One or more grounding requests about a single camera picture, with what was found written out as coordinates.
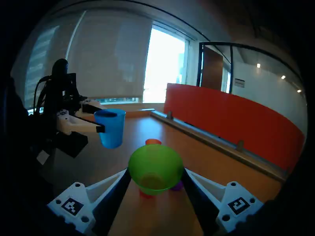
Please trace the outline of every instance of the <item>table surface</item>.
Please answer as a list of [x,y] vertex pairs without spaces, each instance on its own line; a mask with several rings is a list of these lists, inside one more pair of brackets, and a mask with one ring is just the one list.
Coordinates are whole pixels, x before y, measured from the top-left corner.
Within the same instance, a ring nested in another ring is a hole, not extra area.
[[[41,170],[42,176],[54,185],[55,196],[73,182],[89,186],[125,169],[130,155],[148,138],[159,139],[177,151],[184,166],[193,172],[222,185],[237,181],[262,202],[273,199],[281,188],[280,182],[150,116],[127,118],[123,144],[116,149],[104,148],[96,133],[84,135],[89,143],[76,158],[57,150]],[[145,199],[131,180],[109,232],[126,234],[202,235],[202,230],[184,189]]]

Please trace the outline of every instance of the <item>orange partition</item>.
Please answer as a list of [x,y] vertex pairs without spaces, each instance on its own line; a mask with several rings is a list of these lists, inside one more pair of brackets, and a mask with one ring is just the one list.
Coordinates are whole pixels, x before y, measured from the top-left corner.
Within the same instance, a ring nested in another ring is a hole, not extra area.
[[210,88],[168,84],[164,113],[217,135],[284,170],[300,156],[304,135],[290,120],[254,101]]

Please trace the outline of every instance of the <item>green bowl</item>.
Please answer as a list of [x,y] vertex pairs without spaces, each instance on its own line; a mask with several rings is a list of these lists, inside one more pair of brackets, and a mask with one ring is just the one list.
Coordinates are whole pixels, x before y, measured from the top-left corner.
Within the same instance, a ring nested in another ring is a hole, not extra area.
[[179,154],[172,148],[149,144],[131,155],[128,170],[143,193],[158,195],[180,181],[184,166]]

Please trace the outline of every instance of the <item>orange cup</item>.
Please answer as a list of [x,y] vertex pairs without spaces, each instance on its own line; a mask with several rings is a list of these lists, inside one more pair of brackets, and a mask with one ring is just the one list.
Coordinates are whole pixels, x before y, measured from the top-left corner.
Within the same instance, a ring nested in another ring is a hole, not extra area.
[[155,138],[149,138],[145,141],[145,145],[148,145],[148,144],[162,144],[162,142]]

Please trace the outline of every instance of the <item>window blind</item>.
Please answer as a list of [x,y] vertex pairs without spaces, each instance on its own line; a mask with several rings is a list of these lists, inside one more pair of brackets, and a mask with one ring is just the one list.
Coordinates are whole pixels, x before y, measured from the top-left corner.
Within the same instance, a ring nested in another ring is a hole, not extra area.
[[[33,98],[37,82],[51,75],[55,61],[65,58],[73,30],[82,13],[69,14],[47,22],[37,33],[25,75],[24,106],[33,107]],[[37,90],[39,96],[44,84]]]
[[69,73],[81,95],[142,97],[152,20],[114,10],[89,10],[73,37]]

